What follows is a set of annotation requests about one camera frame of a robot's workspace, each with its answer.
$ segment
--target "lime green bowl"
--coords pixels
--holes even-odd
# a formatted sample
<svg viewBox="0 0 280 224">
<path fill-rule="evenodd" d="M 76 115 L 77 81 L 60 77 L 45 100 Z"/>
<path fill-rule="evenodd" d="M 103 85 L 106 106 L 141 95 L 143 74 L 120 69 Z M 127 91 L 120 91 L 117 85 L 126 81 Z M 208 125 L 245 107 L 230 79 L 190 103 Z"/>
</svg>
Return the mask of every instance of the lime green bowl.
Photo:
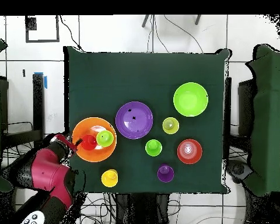
<svg viewBox="0 0 280 224">
<path fill-rule="evenodd" d="M 200 84 L 187 82 L 175 91 L 173 104 L 181 115 L 195 117 L 206 109 L 208 94 Z"/>
<path fill-rule="evenodd" d="M 174 134 L 179 130 L 180 124 L 176 118 L 168 117 L 164 119 L 162 127 L 165 133 Z"/>
<path fill-rule="evenodd" d="M 100 131 L 96 135 L 96 142 L 98 145 L 102 147 L 108 147 L 110 146 L 114 141 L 114 137 L 111 131 L 104 130 Z"/>
<path fill-rule="evenodd" d="M 151 139 L 146 143 L 145 151 L 150 156 L 157 156 L 162 151 L 162 144 L 158 140 Z"/>
</svg>

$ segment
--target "floor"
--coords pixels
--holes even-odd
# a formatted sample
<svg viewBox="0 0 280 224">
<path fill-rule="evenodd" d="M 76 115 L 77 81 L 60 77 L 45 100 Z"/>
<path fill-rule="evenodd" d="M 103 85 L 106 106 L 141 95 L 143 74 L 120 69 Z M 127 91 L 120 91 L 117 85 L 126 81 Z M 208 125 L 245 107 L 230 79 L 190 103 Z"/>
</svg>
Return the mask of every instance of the floor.
<svg viewBox="0 0 280 224">
<path fill-rule="evenodd" d="M 114 16 L 62 16 L 72 31 L 73 39 L 88 52 L 146 52 L 152 51 L 151 24 L 148 20 L 141 27 L 145 15 Z M 191 33 L 205 53 L 214 53 L 218 49 L 232 50 L 229 61 L 229 76 L 232 77 L 232 115 L 231 123 L 239 123 L 237 85 L 252 78 L 245 62 L 252 59 L 253 48 L 257 44 L 269 44 L 280 50 L 280 38 L 273 23 L 260 15 L 202 15 L 199 24 L 194 24 L 197 15 L 166 15 L 166 17 Z M 55 17 L 36 16 L 37 30 L 29 31 L 29 39 L 56 39 Z M 9 81 L 9 123 L 33 122 L 32 74 L 43 72 L 47 76 L 45 89 L 45 133 L 64 130 L 64 55 L 62 46 L 75 46 L 67 27 L 59 21 L 59 43 L 26 43 L 24 16 L 0 16 L 0 39 L 8 47 L 0 52 L 0 74 Z M 187 33 L 165 19 L 156 15 L 154 52 L 166 53 L 162 43 L 171 53 L 201 53 L 195 40 Z M 29 130 L 29 124 L 11 125 L 10 132 Z M 231 132 L 237 133 L 237 126 L 231 126 Z M 3 166 L 12 162 L 4 159 Z M 170 201 L 168 213 L 170 224 L 242 224 L 245 214 L 243 187 L 232 182 L 226 176 L 226 184 L 231 192 L 220 194 L 172 194 L 171 200 L 178 200 L 181 208 L 178 213 L 176 201 Z M 32 195 L 32 190 L 18 190 L 17 209 Z M 97 206 L 85 206 L 85 215 L 99 214 L 103 194 L 89 194 L 88 202 L 95 201 Z M 109 224 L 110 216 L 104 217 Z M 84 219 L 82 224 L 91 224 L 93 220 Z"/>
</svg>

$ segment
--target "green cup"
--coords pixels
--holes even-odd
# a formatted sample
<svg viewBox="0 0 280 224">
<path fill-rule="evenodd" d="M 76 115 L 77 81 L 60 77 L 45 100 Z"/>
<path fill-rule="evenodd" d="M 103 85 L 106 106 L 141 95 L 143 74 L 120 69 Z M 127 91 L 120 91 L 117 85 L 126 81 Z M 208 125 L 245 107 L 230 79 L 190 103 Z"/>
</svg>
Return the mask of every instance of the green cup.
<svg viewBox="0 0 280 224">
<path fill-rule="evenodd" d="M 108 130 L 100 131 L 96 135 L 96 142 L 98 145 L 102 147 L 110 146 L 113 143 L 113 141 L 114 141 L 114 137 L 111 131 Z"/>
<path fill-rule="evenodd" d="M 181 115 L 195 117 L 206 109 L 208 94 L 200 84 L 187 82 L 175 91 L 173 104 Z"/>
<path fill-rule="evenodd" d="M 146 143 L 145 151 L 150 156 L 157 156 L 162 151 L 162 144 L 158 140 L 151 139 Z"/>
</svg>

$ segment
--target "purple cup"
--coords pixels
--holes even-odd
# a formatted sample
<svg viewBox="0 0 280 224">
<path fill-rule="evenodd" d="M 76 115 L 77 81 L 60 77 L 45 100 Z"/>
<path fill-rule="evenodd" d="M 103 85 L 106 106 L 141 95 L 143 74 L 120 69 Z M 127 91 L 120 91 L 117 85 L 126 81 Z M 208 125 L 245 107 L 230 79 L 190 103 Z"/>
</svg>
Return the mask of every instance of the purple cup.
<svg viewBox="0 0 280 224">
<path fill-rule="evenodd" d="M 152 112 L 149 107 L 138 101 L 123 105 L 116 114 L 115 124 L 126 138 L 144 137 L 152 128 Z"/>
<path fill-rule="evenodd" d="M 168 166 L 166 163 L 163 163 L 157 171 L 157 177 L 161 182 L 168 183 L 173 180 L 174 171 L 172 167 Z"/>
</svg>

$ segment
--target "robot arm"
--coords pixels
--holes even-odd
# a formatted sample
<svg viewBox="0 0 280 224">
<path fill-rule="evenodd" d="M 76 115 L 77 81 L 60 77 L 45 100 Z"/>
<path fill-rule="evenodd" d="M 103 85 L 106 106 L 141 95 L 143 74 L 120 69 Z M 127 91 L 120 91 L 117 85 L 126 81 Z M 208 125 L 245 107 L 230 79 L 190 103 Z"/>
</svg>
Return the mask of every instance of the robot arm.
<svg viewBox="0 0 280 224">
<path fill-rule="evenodd" d="M 38 190 L 16 212 L 13 224 L 59 224 L 73 203 L 75 185 L 75 173 L 61 160 L 75 152 L 76 146 L 57 134 L 47 147 L 27 153 L 3 170 L 14 186 Z"/>
</svg>

